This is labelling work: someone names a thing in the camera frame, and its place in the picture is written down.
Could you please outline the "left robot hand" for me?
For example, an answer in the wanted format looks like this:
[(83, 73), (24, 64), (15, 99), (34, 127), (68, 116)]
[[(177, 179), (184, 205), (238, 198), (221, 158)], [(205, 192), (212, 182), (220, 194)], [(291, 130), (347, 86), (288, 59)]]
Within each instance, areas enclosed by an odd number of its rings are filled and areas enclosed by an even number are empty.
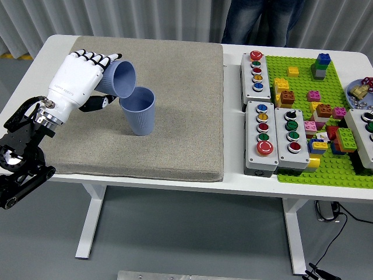
[(88, 101), (108, 66), (121, 57), (118, 53), (105, 56), (84, 49), (67, 55), (48, 87), (47, 99), (52, 105), (46, 105), (44, 111), (65, 123), (71, 111)]

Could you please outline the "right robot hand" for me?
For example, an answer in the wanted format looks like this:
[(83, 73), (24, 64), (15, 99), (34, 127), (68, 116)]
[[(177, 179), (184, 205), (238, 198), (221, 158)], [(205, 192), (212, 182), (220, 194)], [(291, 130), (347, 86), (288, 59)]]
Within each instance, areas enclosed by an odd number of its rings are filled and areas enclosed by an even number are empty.
[(316, 265), (313, 263), (309, 263), (309, 266), (312, 268), (312, 271), (305, 270), (305, 273), (307, 276), (302, 276), (303, 279), (315, 279), (315, 280), (341, 280), (341, 277), (335, 276), (333, 274), (328, 273), (327, 271), (324, 271), (322, 269), (319, 269)]

